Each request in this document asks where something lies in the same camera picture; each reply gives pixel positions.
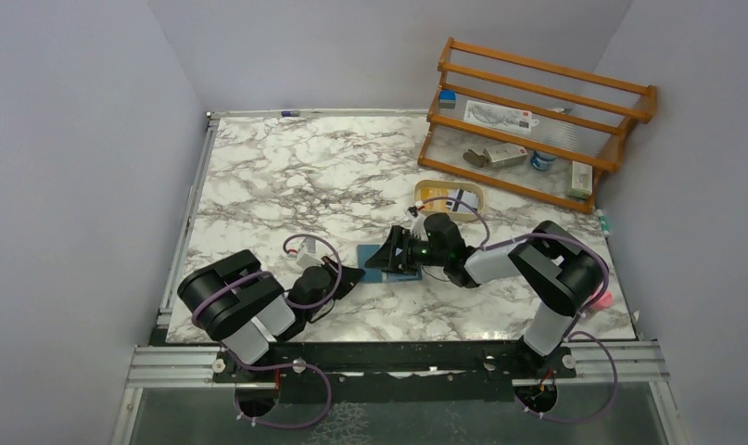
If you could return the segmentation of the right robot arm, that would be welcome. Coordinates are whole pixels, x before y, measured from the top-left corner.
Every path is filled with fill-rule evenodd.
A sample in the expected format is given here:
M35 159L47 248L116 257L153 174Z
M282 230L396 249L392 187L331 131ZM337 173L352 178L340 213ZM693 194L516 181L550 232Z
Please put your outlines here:
M428 216L425 234L394 225L384 244L365 261L367 269L415 275L438 267L456 286L476 288L521 275L539 297L531 324L514 356L517 369L537 377L552 364L552 353L582 309L608 286L609 268L602 257L553 221L491 248L474 248L444 213Z

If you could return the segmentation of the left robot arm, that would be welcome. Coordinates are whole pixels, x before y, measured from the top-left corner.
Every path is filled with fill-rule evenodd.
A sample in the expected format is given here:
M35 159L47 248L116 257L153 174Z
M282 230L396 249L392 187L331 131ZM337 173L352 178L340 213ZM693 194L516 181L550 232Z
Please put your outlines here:
M257 381L271 371L273 342L286 342L319 320L364 276L363 269L323 257L286 289L246 249L190 273L177 295L192 324L230 350L239 372Z

